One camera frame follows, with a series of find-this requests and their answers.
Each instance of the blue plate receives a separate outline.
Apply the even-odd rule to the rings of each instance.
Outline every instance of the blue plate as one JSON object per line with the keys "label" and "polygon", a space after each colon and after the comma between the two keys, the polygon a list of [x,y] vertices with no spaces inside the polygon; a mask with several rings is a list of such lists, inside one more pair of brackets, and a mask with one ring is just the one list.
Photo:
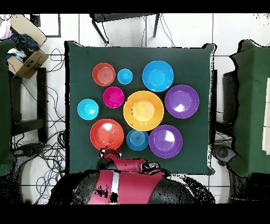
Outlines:
{"label": "blue plate", "polygon": [[132,72],[128,69],[122,69],[118,72],[117,79],[121,84],[129,84],[132,81]]}
{"label": "blue plate", "polygon": [[148,146],[149,137],[147,132],[131,130],[127,135],[127,144],[134,151],[141,151]]}
{"label": "blue plate", "polygon": [[78,104],[78,114],[84,120],[92,120],[99,113],[99,105],[92,99],[84,99]]}
{"label": "blue plate", "polygon": [[144,68],[142,81],[151,91],[162,92],[172,84],[173,70],[164,61],[152,61]]}

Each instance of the red bowl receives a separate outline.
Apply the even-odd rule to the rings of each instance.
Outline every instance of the red bowl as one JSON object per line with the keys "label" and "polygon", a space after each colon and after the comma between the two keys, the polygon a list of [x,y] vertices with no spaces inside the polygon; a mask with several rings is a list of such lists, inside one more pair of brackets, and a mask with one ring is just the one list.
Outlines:
{"label": "red bowl", "polygon": [[93,80],[100,86],[108,86],[115,79],[115,70],[108,63],[97,64],[92,72]]}
{"label": "red bowl", "polygon": [[101,119],[93,124],[90,140],[95,148],[108,147],[117,150],[124,140],[124,131],[119,123],[112,119]]}

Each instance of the dark green tablecloth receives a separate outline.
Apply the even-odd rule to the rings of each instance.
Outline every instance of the dark green tablecloth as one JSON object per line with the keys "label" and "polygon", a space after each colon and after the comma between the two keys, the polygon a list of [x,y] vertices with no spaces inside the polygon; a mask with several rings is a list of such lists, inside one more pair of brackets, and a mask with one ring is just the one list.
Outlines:
{"label": "dark green tablecloth", "polygon": [[[98,150],[90,142],[89,132],[92,125],[103,118],[116,120],[124,130],[125,139],[119,150],[124,158],[140,157],[158,162],[161,167],[174,173],[212,174],[207,166],[208,150],[208,102],[210,88],[210,54],[214,45],[203,49],[182,48],[96,48],[82,47],[69,42],[70,64],[70,172],[95,169]],[[147,90],[142,82],[145,66],[154,60],[169,63],[174,72],[171,86],[184,84],[193,87],[199,95],[200,105],[197,112],[188,119],[172,117],[166,110],[161,124],[176,127],[183,136],[183,147],[173,158],[161,159],[149,147],[136,152],[128,148],[126,135],[131,127],[123,117],[123,105],[116,109],[108,108],[102,95],[107,87],[98,86],[92,79],[92,70],[100,62],[111,64],[116,73],[123,68],[130,69],[133,80],[122,85],[117,78],[110,86],[120,87],[127,99],[132,93]],[[167,91],[156,93],[163,101]],[[96,119],[86,121],[77,114],[78,103],[90,98],[99,105]]]}
{"label": "dark green tablecloth", "polygon": [[239,176],[270,174],[270,155],[262,150],[267,78],[270,77],[270,48],[245,40],[235,59],[239,79],[239,109],[235,121],[235,150],[229,165]]}
{"label": "dark green tablecloth", "polygon": [[11,139],[11,90],[9,87],[6,54],[16,44],[12,40],[0,41],[0,176],[6,175],[13,164],[10,152]]}

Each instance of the cloth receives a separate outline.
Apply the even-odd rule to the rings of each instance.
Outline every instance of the cloth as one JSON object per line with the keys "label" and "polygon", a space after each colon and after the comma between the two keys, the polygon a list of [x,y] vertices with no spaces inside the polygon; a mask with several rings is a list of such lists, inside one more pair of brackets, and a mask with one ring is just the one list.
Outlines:
{"label": "cloth", "polygon": [[23,63],[23,59],[22,59],[19,55],[15,55],[15,54],[14,54],[14,56],[15,56],[15,58],[18,59],[21,63]]}
{"label": "cloth", "polygon": [[31,56],[34,51],[38,51],[39,47],[37,42],[33,40],[27,34],[19,34],[13,30],[11,39],[17,44],[16,49],[18,51],[23,51],[27,57]]}
{"label": "cloth", "polygon": [[23,51],[18,51],[16,48],[10,49],[7,53],[8,53],[8,54],[15,54],[15,55],[18,55],[18,56],[20,56],[21,58],[26,57],[26,55],[25,55],[25,53],[24,53]]}
{"label": "cloth", "polygon": [[12,54],[6,54],[6,60],[9,59],[12,56]]}
{"label": "cloth", "polygon": [[245,40],[232,57],[239,80],[238,114],[234,124],[238,154],[229,162],[241,177],[252,173],[270,174],[270,156],[262,150],[267,78],[270,78],[270,48]]}
{"label": "cloth", "polygon": [[0,26],[0,40],[7,39],[11,36],[11,21],[4,20]]}
{"label": "cloth", "polygon": [[9,87],[8,67],[5,61],[6,52],[15,47],[12,40],[0,41],[0,176],[6,175],[13,164],[13,156],[10,152],[11,140],[11,93]]}
{"label": "cloth", "polygon": [[[161,125],[177,128],[183,137],[181,151],[174,157],[162,159],[152,153],[149,146],[142,151],[131,150],[126,139],[119,150],[123,158],[145,158],[158,162],[160,166],[173,173],[208,174],[213,173],[207,166],[208,151],[208,104],[210,91],[210,54],[213,44],[202,49],[189,48],[85,48],[69,41],[70,72],[70,173],[79,170],[95,170],[98,150],[89,139],[92,125],[99,119],[111,118],[118,122],[125,134],[132,130],[123,117],[123,105],[111,109],[103,103],[105,87],[97,85],[92,78],[85,78],[100,62],[110,63],[116,72],[128,68],[133,73],[131,84],[122,85],[117,79],[112,86],[121,88],[125,99],[139,90],[148,90],[142,82],[142,72],[151,61],[165,61],[173,69],[171,87],[189,85],[198,93],[200,105],[196,113],[187,119],[172,117],[164,108]],[[164,102],[167,91],[155,92]],[[99,105],[98,117],[85,121],[78,115],[78,104],[82,99],[94,99]]]}

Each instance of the bowl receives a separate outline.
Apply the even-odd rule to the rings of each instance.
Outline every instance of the bowl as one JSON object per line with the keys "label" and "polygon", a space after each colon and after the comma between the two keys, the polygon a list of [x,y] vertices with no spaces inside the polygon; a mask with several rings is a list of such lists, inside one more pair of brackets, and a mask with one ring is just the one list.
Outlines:
{"label": "bowl", "polygon": [[173,70],[164,61],[152,61],[144,68],[142,81],[151,91],[162,92],[172,84]]}
{"label": "bowl", "polygon": [[78,104],[78,114],[84,120],[92,120],[99,113],[99,105],[92,99],[84,99]]}
{"label": "bowl", "polygon": [[101,119],[90,130],[90,141],[95,148],[108,147],[117,150],[124,140],[124,131],[119,123],[112,119]]}
{"label": "bowl", "polygon": [[129,84],[132,81],[132,72],[128,69],[122,69],[118,72],[117,79],[121,84]]}
{"label": "bowl", "polygon": [[123,113],[131,128],[148,131],[160,124],[164,115],[164,107],[156,94],[149,91],[138,91],[128,97]]}
{"label": "bowl", "polygon": [[110,108],[117,108],[124,102],[124,93],[118,87],[109,87],[103,94],[103,101]]}
{"label": "bowl", "polygon": [[144,150],[148,146],[148,141],[147,132],[133,129],[127,135],[127,145],[134,151]]}
{"label": "bowl", "polygon": [[176,118],[188,118],[197,111],[199,96],[192,87],[177,85],[167,92],[165,107]]}
{"label": "bowl", "polygon": [[96,84],[108,86],[112,84],[115,79],[115,70],[113,66],[108,63],[99,63],[94,67],[92,77]]}
{"label": "bowl", "polygon": [[171,125],[160,125],[149,136],[151,151],[160,158],[171,158],[182,148],[182,135]]}

